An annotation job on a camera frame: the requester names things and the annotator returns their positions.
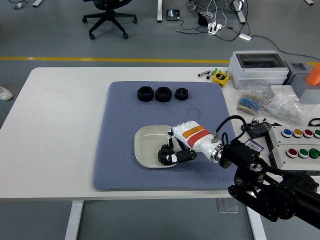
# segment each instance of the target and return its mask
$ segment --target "chair base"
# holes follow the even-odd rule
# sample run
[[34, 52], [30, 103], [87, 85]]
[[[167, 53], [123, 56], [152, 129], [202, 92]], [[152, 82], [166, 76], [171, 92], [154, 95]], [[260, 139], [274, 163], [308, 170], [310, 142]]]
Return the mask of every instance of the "chair base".
[[133, 18], [133, 23], [134, 24], [138, 23], [138, 19], [135, 14], [115, 12], [114, 10], [111, 10], [111, 9], [106, 10], [105, 12], [101, 12], [101, 13], [84, 15], [82, 22], [86, 24], [88, 22], [87, 19], [95, 19], [95, 18], [100, 18], [100, 19], [89, 30], [89, 37], [91, 40], [95, 39], [95, 35], [93, 35], [92, 32], [94, 30], [96, 30], [99, 26], [101, 26], [106, 21], [113, 22], [113, 24], [116, 25], [122, 31], [124, 39], [127, 39], [129, 36], [126, 33], [125, 29], [121, 26], [121, 24], [116, 20], [116, 18]]

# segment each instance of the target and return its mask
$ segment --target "black hex nut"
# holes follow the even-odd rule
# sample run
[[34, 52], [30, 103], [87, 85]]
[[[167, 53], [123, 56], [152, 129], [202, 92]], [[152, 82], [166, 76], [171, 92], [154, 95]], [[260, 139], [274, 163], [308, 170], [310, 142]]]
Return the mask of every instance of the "black hex nut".
[[175, 98], [184, 101], [188, 99], [188, 89], [180, 87], [175, 91]]
[[161, 103], [169, 102], [172, 96], [172, 91], [166, 87], [161, 86], [155, 91], [155, 99]]
[[154, 90], [149, 86], [142, 86], [138, 90], [138, 98], [142, 102], [150, 102], [155, 96]]

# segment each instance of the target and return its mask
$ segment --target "gray box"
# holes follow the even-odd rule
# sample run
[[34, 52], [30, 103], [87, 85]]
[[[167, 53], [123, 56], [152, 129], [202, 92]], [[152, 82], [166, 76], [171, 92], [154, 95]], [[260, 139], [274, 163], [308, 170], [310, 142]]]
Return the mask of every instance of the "gray box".
[[290, 85], [297, 74], [309, 74], [311, 69], [307, 64], [302, 62], [287, 62], [284, 61], [285, 65], [289, 69], [286, 80], [284, 80], [283, 85]]
[[320, 85], [311, 86], [306, 82], [308, 74], [296, 74], [291, 86], [302, 104], [320, 103]]
[[228, 66], [236, 89], [282, 85], [289, 69], [277, 51], [234, 51]]

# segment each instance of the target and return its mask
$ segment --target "white shoe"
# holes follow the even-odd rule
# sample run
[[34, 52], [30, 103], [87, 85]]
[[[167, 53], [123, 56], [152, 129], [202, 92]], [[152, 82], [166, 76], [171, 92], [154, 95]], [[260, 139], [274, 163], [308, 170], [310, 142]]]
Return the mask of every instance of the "white shoe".
[[14, 95], [4, 87], [0, 86], [0, 99], [3, 101], [10, 100]]

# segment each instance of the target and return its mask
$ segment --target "floor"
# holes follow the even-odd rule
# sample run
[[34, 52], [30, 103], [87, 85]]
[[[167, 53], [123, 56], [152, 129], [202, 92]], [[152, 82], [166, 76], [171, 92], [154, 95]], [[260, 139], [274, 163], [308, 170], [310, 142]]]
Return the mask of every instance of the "floor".
[[[206, 11], [209, 2], [202, 0], [199, 6]], [[198, 33], [194, 30], [199, 27], [198, 16], [188, 10], [187, 0], [163, 0], [163, 13], [179, 9], [183, 21], [166, 21], [164, 17], [162, 23], [156, 21], [157, 1], [134, 0], [119, 10], [138, 18], [137, 24], [129, 18], [119, 20], [128, 39], [123, 39], [122, 32], [107, 22], [93, 32], [95, 40], [90, 40], [88, 30], [96, 20], [88, 19], [84, 24], [81, 19], [85, 14], [99, 12], [92, 2], [44, 0], [34, 8], [31, 0], [17, 10], [14, 3], [1, 0], [0, 86], [9, 89], [14, 97], [0, 101], [0, 127], [29, 73], [39, 67], [210, 69], [228, 66], [225, 61], [233, 51], [277, 50], [272, 40], [281, 51], [294, 54], [278, 50], [283, 60], [308, 63], [311, 68], [320, 62], [320, 31], [316, 27], [320, 2], [314, 2], [310, 6], [304, 0], [248, 0], [249, 24], [241, 25], [236, 15], [225, 14], [226, 26], [217, 34], [220, 39], [181, 33]], [[222, 8], [225, 1], [217, 0], [216, 4]], [[215, 9], [213, 2], [208, 9]], [[217, 21], [225, 21], [221, 10]], [[240, 39], [235, 33], [240, 30], [255, 36], [250, 41]], [[236, 217], [222, 217], [224, 223], [230, 222], [223, 226], [223, 232], [215, 218], [216, 205], [215, 199], [92, 201], [84, 205], [78, 239], [160, 239], [164, 233], [168, 239], [253, 239], [243, 205], [239, 205], [241, 212]], [[64, 239], [70, 209], [68, 201], [0, 202], [0, 239]], [[277, 223], [262, 221], [267, 239], [308, 239], [319, 234], [297, 218]], [[236, 227], [239, 222], [241, 230]]]

